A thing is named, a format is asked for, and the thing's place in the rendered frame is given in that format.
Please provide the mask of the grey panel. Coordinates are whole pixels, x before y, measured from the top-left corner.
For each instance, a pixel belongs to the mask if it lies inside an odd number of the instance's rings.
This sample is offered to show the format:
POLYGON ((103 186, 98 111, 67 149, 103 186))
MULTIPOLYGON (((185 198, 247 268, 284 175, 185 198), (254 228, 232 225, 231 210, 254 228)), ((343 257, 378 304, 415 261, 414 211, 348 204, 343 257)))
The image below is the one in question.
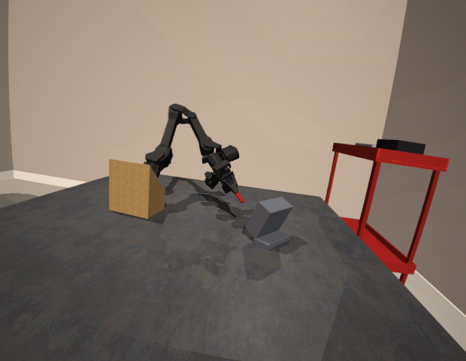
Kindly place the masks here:
POLYGON ((253 243, 266 250, 290 239, 290 235, 279 230, 292 206, 283 198, 258 202, 245 229, 254 237, 253 243))

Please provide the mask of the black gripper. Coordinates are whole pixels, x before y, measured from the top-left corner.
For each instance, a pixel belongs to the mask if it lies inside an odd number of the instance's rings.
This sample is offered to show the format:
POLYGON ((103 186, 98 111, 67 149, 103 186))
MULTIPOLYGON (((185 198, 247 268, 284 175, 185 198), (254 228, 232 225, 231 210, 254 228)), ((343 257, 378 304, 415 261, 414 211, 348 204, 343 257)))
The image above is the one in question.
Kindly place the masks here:
POLYGON ((234 172, 230 170, 231 164, 228 160, 218 160, 212 165, 211 168, 215 172, 216 176, 220 175, 217 177, 219 182, 222 183, 222 188, 225 193, 229 193, 230 191, 238 193, 238 184, 235 179, 234 172), (219 172, 219 174, 217 172, 219 172))

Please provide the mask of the red peg with white band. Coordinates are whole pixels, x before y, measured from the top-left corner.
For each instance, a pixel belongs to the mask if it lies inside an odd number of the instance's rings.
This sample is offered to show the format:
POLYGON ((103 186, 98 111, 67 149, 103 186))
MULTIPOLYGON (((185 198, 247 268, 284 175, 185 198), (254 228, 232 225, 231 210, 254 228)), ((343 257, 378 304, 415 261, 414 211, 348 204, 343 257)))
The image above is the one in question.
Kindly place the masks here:
MULTIPOLYGON (((233 192, 234 192, 234 191, 233 191, 233 192)), ((235 192, 234 192, 234 193, 235 193, 235 192)), ((235 193, 235 195, 237 196, 237 198, 239 199, 239 201, 240 201, 241 203, 244 202, 244 200, 242 199, 242 197, 241 197, 241 195, 240 195, 239 193, 235 193)))

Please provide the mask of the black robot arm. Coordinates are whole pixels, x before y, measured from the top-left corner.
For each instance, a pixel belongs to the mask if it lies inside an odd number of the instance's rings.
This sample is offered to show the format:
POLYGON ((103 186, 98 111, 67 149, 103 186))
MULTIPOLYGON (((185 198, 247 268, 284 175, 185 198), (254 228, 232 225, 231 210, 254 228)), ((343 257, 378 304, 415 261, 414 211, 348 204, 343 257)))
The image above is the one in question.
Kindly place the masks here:
MULTIPOLYGON (((146 162, 144 164, 150 165, 151 169, 157 177, 159 177, 160 171, 168 167, 173 158, 172 152, 172 141, 174 133, 178 124, 189 124, 192 127, 192 131, 195 133, 198 139, 199 149, 202 157, 202 164, 208 162, 210 167, 218 160, 228 160, 229 162, 239 159, 238 149, 232 145, 222 148, 221 144, 214 142, 209 136, 207 136, 198 121, 197 114, 185 108, 182 105, 172 104, 169 106, 168 122, 165 127, 164 134, 159 146, 156 147, 154 152, 148 153, 145 156, 146 162), (188 118, 183 118, 182 113, 188 118), (216 152, 214 153, 214 148, 216 152)), ((218 183, 219 179, 215 172, 206 171, 205 183, 213 189, 218 183)))

